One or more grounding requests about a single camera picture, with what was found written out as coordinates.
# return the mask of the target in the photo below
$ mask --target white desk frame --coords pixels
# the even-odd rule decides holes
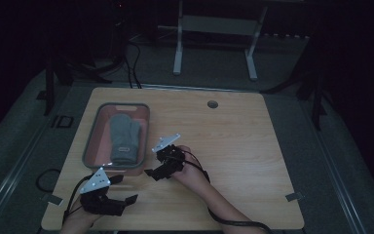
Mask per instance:
[[[174,75],[181,74],[181,62],[183,58],[182,34],[183,30],[187,30],[252,36],[251,45],[248,49],[244,50],[244,55],[247,61],[247,69],[250,80],[257,79],[253,53],[256,47],[257,39],[260,36],[260,30],[268,9],[267,7],[263,8],[259,20],[246,20],[183,15],[183,0],[179,0],[178,4],[177,48],[175,51],[174,60]]]

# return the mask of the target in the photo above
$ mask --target gray glove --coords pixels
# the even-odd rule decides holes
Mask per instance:
[[[110,119],[111,162],[113,165],[135,165],[138,155],[139,123],[127,114],[116,114]]]

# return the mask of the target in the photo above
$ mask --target human hand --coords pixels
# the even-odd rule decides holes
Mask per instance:
[[[189,147],[185,145],[177,145],[177,147],[183,151],[186,161],[197,165],[199,168],[201,167],[197,159],[192,156]],[[181,172],[175,172],[171,176],[199,195],[202,195],[209,187],[209,182],[203,172],[187,163],[184,163],[184,168]]]
[[[69,216],[62,225],[60,233],[85,233],[101,215],[86,212],[81,204],[81,196],[72,205]]]

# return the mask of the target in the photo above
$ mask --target pink plastic bin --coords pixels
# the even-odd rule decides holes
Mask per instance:
[[[112,143],[109,119],[115,114],[128,114],[132,120],[139,122],[138,156],[135,165],[112,165],[110,160]],[[143,163],[148,135],[150,109],[142,103],[104,103],[99,107],[93,128],[83,155],[86,167],[96,172],[103,167],[109,176],[138,176],[143,172]]]

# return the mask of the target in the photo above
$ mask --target wooden tabletop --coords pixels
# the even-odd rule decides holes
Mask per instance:
[[[207,103],[215,100],[217,108]],[[294,193],[273,125],[261,95],[251,93],[137,90],[93,90],[76,136],[66,157],[54,195],[42,220],[47,230],[59,230],[62,214],[78,181],[91,174],[82,157],[98,108],[105,102],[145,103],[150,107],[147,149],[159,137],[181,134],[175,144],[188,145],[207,170],[211,184],[252,220],[272,229],[304,226],[299,204],[288,202]],[[145,169],[160,166],[147,150]],[[138,194],[122,216],[104,216],[95,230],[218,230],[201,199],[174,179],[155,181],[142,174],[125,176],[107,196],[124,200]]]

